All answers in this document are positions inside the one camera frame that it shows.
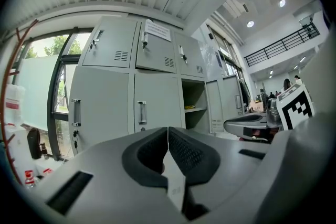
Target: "locker door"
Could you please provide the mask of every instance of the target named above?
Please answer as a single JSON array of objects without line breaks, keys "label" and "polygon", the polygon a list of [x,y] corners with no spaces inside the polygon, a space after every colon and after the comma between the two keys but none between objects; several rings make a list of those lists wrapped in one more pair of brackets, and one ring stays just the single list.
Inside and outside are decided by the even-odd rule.
[{"label": "locker door", "polygon": [[176,73],[174,45],[163,38],[148,35],[148,43],[143,47],[139,39],[136,67]]},{"label": "locker door", "polygon": [[243,98],[236,75],[223,78],[220,92],[224,121],[243,115]]},{"label": "locker door", "polygon": [[96,45],[88,48],[83,65],[129,68],[136,24],[132,20],[104,17],[93,38]]},{"label": "locker door", "polygon": [[208,98],[209,98],[209,110],[211,116],[211,132],[223,132],[223,112],[221,104],[221,95],[219,92],[217,80],[207,82],[206,84]]},{"label": "locker door", "polygon": [[179,66],[181,74],[205,78],[205,65],[198,45],[198,41],[192,37],[175,33],[176,46],[183,48],[187,60],[179,57]]},{"label": "locker door", "polygon": [[128,74],[76,67],[69,100],[69,130],[79,131],[78,153],[103,141],[128,135]]},{"label": "locker door", "polygon": [[177,78],[156,74],[136,74],[134,126],[138,132],[173,126],[182,127]]}]

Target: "ceiling light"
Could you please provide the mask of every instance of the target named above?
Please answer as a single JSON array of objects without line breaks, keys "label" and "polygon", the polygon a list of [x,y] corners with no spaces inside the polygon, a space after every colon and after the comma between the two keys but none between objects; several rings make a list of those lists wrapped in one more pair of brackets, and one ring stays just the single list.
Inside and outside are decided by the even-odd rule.
[{"label": "ceiling light", "polygon": [[286,3],[286,0],[281,0],[281,1],[279,2],[279,6],[280,6],[280,7],[283,7],[283,6],[285,5],[285,3]]},{"label": "ceiling light", "polygon": [[253,25],[254,25],[254,21],[252,20],[247,23],[248,28],[252,27]]}]

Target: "railing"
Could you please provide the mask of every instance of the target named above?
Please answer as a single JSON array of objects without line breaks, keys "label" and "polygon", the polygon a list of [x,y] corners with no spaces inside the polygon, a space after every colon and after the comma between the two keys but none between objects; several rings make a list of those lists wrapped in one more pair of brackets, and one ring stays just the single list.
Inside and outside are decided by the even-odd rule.
[{"label": "railing", "polygon": [[304,25],[300,30],[294,32],[293,34],[290,34],[287,37],[284,37],[264,49],[256,51],[244,58],[246,59],[248,66],[251,67],[294,48],[295,46],[300,45],[318,35],[320,35],[320,33],[316,26],[313,23],[310,23],[308,25]]}]

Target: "pipe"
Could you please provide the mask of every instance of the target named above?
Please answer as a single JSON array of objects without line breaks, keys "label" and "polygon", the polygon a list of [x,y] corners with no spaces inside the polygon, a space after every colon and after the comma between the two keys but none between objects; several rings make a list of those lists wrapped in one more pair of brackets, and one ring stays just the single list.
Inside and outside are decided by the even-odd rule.
[{"label": "pipe", "polygon": [[19,184],[22,185],[22,182],[20,181],[20,178],[18,177],[15,167],[13,165],[13,159],[10,155],[9,149],[8,149],[8,140],[6,139],[6,133],[5,133],[5,94],[6,94],[6,88],[7,88],[7,79],[8,76],[11,72],[11,68],[13,66],[13,63],[15,61],[16,55],[18,53],[18,51],[20,50],[23,42],[25,41],[26,36],[28,35],[28,33],[30,32],[30,30],[38,23],[38,20],[34,20],[31,25],[27,28],[27,30],[25,31],[25,33],[23,34],[22,38],[19,37],[19,32],[18,29],[16,29],[16,34],[17,34],[17,38],[18,38],[18,43],[16,45],[16,47],[14,48],[12,55],[9,59],[9,62],[7,64],[6,67],[6,71],[4,73],[4,77],[2,80],[2,86],[1,86],[1,96],[0,96],[0,122],[1,122],[1,132],[2,132],[2,139],[5,143],[5,149],[6,149],[6,156],[7,159],[9,161],[9,165],[10,168],[13,172],[14,177],[16,178],[16,180],[18,181]]}]

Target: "open shelf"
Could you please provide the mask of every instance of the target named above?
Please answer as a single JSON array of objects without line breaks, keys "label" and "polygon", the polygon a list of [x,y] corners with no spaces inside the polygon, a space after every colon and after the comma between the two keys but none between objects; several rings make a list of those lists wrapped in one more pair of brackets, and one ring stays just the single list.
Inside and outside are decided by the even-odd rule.
[{"label": "open shelf", "polygon": [[185,109],[185,127],[200,133],[208,133],[209,113],[204,81],[182,79],[184,106],[194,105],[194,109]]},{"label": "open shelf", "polygon": [[194,108],[194,109],[185,109],[184,113],[190,113],[190,112],[195,112],[195,111],[200,111],[200,110],[207,110],[207,107],[203,107],[203,108]]}]

